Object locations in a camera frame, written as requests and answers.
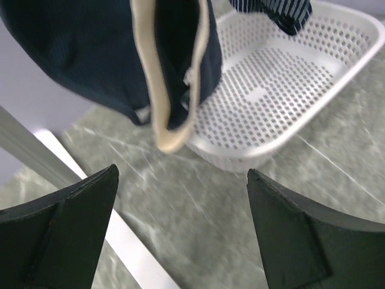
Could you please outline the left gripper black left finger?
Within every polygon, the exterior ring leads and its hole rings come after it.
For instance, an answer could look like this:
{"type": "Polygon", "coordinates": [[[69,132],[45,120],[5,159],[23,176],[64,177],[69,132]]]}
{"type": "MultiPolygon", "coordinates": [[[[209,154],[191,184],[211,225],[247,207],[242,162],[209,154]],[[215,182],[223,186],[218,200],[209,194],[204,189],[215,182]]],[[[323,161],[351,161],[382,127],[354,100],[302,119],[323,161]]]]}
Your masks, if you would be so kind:
{"type": "Polygon", "coordinates": [[[91,288],[118,184],[113,164],[1,210],[1,288],[91,288]]]}

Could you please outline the navy blue underwear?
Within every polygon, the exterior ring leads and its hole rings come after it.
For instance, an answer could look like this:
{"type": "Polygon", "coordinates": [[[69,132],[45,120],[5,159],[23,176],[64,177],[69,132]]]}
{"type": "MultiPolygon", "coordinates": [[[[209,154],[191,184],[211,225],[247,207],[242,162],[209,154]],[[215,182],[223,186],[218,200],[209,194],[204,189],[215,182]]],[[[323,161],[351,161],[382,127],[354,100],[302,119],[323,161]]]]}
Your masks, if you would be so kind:
{"type": "Polygon", "coordinates": [[[186,143],[220,82],[210,1],[2,1],[1,19],[47,76],[151,125],[165,153],[186,143]]]}

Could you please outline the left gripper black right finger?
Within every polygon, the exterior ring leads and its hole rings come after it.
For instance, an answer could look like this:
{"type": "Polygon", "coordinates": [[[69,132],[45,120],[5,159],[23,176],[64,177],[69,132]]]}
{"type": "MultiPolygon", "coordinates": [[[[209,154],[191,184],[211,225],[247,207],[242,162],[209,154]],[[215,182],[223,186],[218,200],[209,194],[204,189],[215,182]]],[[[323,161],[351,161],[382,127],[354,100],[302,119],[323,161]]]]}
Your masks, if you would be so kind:
{"type": "Polygon", "coordinates": [[[269,288],[383,288],[384,225],[331,209],[257,170],[247,192],[269,288]]]}

